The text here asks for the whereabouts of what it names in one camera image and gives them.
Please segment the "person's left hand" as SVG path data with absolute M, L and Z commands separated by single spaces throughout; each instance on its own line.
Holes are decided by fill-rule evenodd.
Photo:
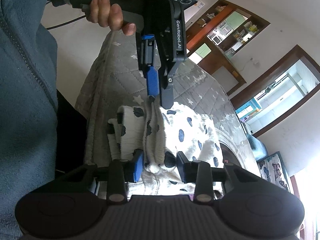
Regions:
M 122 30 L 126 36 L 136 32 L 134 23 L 125 23 L 123 12 L 118 4 L 110 4 L 110 0 L 92 0 L 88 8 L 82 8 L 89 22 L 97 23 L 101 27 L 109 27 L 111 31 Z

